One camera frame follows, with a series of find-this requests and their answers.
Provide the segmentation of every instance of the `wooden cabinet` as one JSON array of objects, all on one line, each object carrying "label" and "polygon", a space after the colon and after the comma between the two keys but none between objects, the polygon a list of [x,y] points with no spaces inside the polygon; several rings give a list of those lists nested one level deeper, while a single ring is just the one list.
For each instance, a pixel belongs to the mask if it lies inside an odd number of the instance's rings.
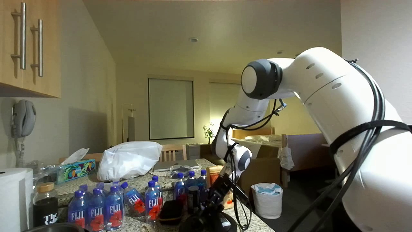
[{"label": "wooden cabinet", "polygon": [[[11,12],[20,13],[22,2],[26,4],[25,69],[20,58],[11,57],[21,54],[22,17]],[[0,5],[0,96],[60,97],[59,1],[0,0]]]}]

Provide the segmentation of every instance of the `cabinet door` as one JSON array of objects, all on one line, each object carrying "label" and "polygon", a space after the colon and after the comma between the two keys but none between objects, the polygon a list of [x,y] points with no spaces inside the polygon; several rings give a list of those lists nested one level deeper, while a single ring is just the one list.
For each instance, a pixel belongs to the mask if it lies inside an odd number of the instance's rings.
[{"label": "cabinet door", "polygon": [[12,16],[12,12],[20,13],[20,0],[1,0],[0,11],[0,83],[22,86],[22,69],[20,59],[12,58],[12,54],[20,52],[21,17]]},{"label": "cabinet door", "polygon": [[[52,97],[61,96],[60,15],[58,0],[28,0],[28,63],[23,88]],[[38,30],[42,20],[42,33]],[[42,76],[39,76],[39,39],[42,39]]]}]

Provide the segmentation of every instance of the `ceiling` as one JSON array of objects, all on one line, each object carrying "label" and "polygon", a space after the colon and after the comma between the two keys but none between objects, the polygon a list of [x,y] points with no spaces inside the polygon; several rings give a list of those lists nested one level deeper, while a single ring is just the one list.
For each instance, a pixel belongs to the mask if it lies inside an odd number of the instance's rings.
[{"label": "ceiling", "polygon": [[255,59],[342,50],[339,0],[84,3],[117,64],[241,73]]}]

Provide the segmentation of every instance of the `paper towel roll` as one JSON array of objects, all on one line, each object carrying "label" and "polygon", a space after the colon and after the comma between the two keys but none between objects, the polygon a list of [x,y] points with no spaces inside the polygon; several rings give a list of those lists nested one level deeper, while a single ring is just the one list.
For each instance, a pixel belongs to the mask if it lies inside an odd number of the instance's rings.
[{"label": "paper towel roll", "polygon": [[0,225],[3,231],[33,227],[33,170],[0,169]]}]

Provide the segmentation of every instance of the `white trash can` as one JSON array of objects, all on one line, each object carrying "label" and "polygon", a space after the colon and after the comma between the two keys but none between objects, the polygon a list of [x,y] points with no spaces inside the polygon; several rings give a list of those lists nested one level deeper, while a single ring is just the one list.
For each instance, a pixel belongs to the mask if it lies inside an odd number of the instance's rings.
[{"label": "white trash can", "polygon": [[[259,187],[266,189],[261,193]],[[275,183],[260,183],[251,186],[256,213],[267,219],[279,218],[282,214],[283,189]]]}]

